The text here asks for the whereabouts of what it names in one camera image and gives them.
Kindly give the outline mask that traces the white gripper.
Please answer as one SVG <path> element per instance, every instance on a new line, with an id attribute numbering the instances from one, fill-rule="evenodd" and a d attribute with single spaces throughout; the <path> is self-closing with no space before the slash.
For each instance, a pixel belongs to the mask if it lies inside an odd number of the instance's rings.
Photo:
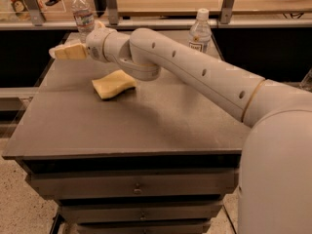
<path id="1" fill-rule="evenodd" d="M 94 60 L 113 62 L 104 47 L 106 38 L 115 32 L 115 29 L 106 28 L 103 22 L 95 20 L 95 29 L 87 36 L 86 45 L 74 39 L 51 48 L 49 54 L 53 59 L 85 59 L 89 53 Z"/>

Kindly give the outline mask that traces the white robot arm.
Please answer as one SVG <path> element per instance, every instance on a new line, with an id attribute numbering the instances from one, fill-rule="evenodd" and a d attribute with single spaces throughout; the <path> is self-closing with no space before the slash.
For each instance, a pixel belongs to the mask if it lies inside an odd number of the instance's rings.
<path id="1" fill-rule="evenodd" d="M 148 28 L 100 24 L 54 59 L 114 62 L 142 81 L 167 69 L 250 127 L 239 172 L 239 234 L 312 234 L 312 94 L 210 57 Z"/>

